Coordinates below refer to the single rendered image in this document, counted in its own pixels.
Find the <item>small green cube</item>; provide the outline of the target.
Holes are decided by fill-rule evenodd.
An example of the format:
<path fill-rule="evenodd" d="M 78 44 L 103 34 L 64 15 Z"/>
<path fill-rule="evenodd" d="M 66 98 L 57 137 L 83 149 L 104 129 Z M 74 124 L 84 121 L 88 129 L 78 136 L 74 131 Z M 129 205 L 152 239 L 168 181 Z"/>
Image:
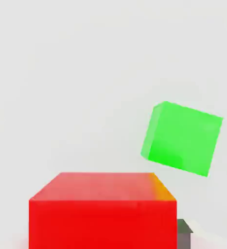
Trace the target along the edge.
<path fill-rule="evenodd" d="M 207 177 L 222 121 L 222 117 L 164 101 L 153 107 L 141 155 Z"/>

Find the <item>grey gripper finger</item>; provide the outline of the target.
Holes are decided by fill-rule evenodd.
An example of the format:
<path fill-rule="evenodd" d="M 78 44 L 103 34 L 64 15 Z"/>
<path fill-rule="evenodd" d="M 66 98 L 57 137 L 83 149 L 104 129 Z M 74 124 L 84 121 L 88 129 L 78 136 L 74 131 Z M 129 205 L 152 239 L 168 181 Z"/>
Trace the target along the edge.
<path fill-rule="evenodd" d="M 196 225 L 191 228 L 184 219 L 178 219 L 177 249 L 227 249 L 227 240 L 207 233 Z"/>

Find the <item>small red cube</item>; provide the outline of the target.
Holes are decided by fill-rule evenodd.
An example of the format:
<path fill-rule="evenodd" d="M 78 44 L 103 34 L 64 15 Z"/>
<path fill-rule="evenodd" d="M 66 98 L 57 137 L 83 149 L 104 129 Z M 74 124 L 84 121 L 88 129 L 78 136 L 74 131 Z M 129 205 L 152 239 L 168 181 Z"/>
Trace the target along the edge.
<path fill-rule="evenodd" d="M 177 202 L 154 173 L 60 173 L 29 200 L 29 249 L 177 249 Z"/>

